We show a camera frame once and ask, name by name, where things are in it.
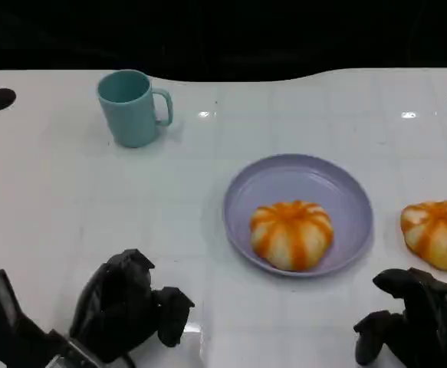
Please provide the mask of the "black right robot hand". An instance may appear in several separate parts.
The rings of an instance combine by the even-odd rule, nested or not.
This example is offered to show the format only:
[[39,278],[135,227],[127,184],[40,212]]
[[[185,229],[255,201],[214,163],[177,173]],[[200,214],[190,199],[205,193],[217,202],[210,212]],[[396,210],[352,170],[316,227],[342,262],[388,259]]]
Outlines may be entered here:
[[447,283],[417,268],[386,269],[373,283],[405,309],[372,312],[353,327],[356,362],[368,366],[388,346],[406,367],[447,367]]

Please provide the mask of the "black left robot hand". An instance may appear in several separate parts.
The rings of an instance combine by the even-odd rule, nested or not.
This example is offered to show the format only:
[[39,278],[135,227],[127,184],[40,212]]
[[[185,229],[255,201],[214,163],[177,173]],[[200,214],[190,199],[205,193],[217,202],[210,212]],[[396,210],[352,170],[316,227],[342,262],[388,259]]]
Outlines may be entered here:
[[122,359],[156,334],[165,346],[180,344],[195,304],[177,287],[151,286],[155,265],[139,250],[126,249],[103,263],[78,298],[69,336],[102,363]]

